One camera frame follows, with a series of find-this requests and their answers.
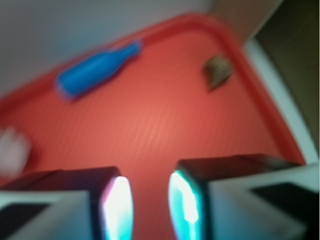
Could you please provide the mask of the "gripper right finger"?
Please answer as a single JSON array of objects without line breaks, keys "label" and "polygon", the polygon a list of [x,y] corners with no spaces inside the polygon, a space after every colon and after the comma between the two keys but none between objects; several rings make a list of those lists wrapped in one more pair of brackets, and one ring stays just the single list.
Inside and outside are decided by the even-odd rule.
[{"label": "gripper right finger", "polygon": [[265,154],[182,159],[168,182],[179,240],[317,240],[320,165]]}]

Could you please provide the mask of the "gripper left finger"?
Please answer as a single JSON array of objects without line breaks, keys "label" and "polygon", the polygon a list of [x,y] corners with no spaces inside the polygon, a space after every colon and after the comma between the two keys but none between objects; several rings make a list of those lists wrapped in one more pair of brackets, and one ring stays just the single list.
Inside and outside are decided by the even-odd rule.
[{"label": "gripper left finger", "polygon": [[3,240],[130,240],[133,197],[117,167],[48,170],[0,188]]}]

